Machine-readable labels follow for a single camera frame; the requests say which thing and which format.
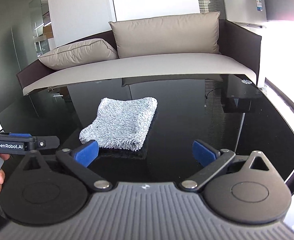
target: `triangular hole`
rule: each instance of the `triangular hole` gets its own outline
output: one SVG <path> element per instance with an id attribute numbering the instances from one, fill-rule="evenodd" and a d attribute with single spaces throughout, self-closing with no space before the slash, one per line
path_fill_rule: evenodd
<path id="1" fill-rule="evenodd" d="M 32 156 L 29 158 L 29 161 L 25 165 L 24 171 L 37 170 L 37 169 L 40 169 L 40 165 L 38 163 L 36 156 Z"/>
<path id="2" fill-rule="evenodd" d="M 266 163 L 261 157 L 255 157 L 250 168 L 254 170 L 269 171 Z"/>

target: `energy label sticker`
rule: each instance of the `energy label sticker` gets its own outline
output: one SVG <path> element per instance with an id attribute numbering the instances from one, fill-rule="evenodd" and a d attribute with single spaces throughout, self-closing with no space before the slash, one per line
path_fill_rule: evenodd
<path id="1" fill-rule="evenodd" d="M 262 0 L 256 0 L 256 3 L 257 3 L 257 11 L 262 12 L 263 11 Z"/>

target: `gray towel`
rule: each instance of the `gray towel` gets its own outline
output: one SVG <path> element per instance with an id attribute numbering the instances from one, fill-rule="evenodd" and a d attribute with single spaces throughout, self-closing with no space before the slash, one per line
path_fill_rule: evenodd
<path id="1" fill-rule="evenodd" d="M 155 98 L 120 101 L 104 98 L 97 118 L 80 132 L 82 143 L 96 140 L 99 147 L 141 149 L 157 108 Z"/>

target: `coffee table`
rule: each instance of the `coffee table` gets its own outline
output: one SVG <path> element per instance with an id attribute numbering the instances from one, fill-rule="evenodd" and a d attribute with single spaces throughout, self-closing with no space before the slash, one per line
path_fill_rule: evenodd
<path id="1" fill-rule="evenodd" d="M 202 169 L 192 155 L 196 139 L 240 155 L 261 150 L 284 180 L 294 169 L 294 133 L 244 75 L 147 76 L 68 84 L 17 100 L 0 113 L 0 123 L 5 132 L 56 135 L 60 148 L 73 149 L 81 145 L 79 133 L 96 118 L 105 97 L 158 101 L 140 151 L 100 149 L 89 166 L 113 184 L 182 182 Z"/>

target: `black cable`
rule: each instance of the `black cable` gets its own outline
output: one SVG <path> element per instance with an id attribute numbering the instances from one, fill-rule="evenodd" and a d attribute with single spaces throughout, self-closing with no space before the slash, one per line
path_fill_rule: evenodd
<path id="1" fill-rule="evenodd" d="M 210 90 L 210 91 L 207 93 L 207 95 L 206 95 L 206 99 L 208 99 L 208 95 L 209 95 L 209 93 L 210 93 L 210 92 L 213 92 L 213 91 L 216 90 L 216 89 L 222 89 L 222 88 L 215 88 L 215 89 L 213 89 L 213 90 Z"/>

